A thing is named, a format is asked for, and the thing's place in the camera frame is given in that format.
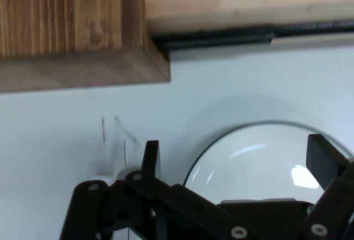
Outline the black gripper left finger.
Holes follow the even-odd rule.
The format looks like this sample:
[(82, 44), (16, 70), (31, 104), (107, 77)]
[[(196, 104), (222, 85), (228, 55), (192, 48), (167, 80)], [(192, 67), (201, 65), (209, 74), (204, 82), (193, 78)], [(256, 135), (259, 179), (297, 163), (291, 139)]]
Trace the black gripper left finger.
[(146, 143), (142, 166), (124, 180), (78, 184), (61, 239), (111, 239), (129, 228), (142, 239), (257, 239), (244, 221), (181, 185), (157, 178), (159, 143)]

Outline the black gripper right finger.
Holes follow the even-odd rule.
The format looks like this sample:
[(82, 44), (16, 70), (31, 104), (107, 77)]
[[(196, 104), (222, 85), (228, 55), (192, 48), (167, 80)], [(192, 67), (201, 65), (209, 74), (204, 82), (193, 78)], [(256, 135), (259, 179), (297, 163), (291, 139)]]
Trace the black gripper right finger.
[(310, 134), (306, 167), (324, 190), (301, 225), (301, 239), (353, 239), (353, 162)]

